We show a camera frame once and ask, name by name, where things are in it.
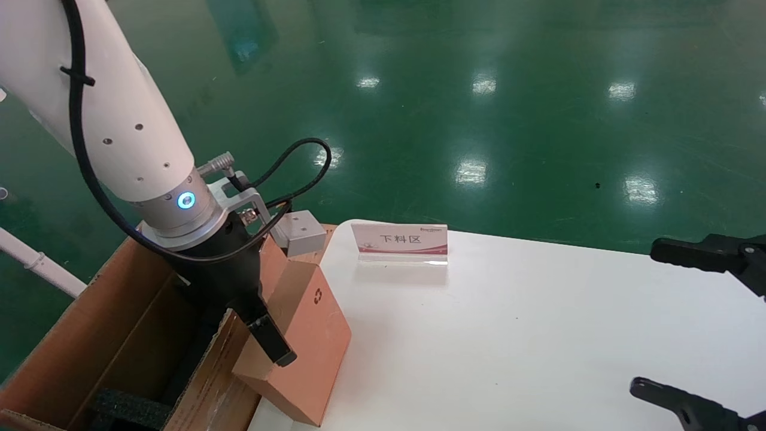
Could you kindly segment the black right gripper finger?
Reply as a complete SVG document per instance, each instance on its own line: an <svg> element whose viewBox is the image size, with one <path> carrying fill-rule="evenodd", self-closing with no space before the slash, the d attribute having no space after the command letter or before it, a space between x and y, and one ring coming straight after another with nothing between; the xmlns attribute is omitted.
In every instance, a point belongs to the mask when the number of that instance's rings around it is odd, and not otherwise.
<svg viewBox="0 0 766 431"><path fill-rule="evenodd" d="M657 238L651 259L703 272L729 272L759 298L765 296L765 235L707 235L700 242Z"/></svg>
<svg viewBox="0 0 766 431"><path fill-rule="evenodd" d="M630 394L675 414L684 430L764 430L765 412L742 417L711 399L644 377L630 383Z"/></svg>

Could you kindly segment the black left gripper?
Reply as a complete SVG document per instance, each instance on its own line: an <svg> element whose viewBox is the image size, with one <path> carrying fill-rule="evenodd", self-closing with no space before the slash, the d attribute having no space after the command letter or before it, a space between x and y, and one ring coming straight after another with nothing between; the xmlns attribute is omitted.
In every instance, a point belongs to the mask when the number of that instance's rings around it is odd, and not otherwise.
<svg viewBox="0 0 766 431"><path fill-rule="evenodd" d="M213 236L181 254L218 256L237 250L250 238L238 213L230 213ZM284 368L297 359L297 354L268 314L265 300L261 298L259 248L262 243L258 240L252 247L219 263L190 263L172 257L167 262L181 279L177 287L183 298L200 309L232 309L274 365Z"/></svg>

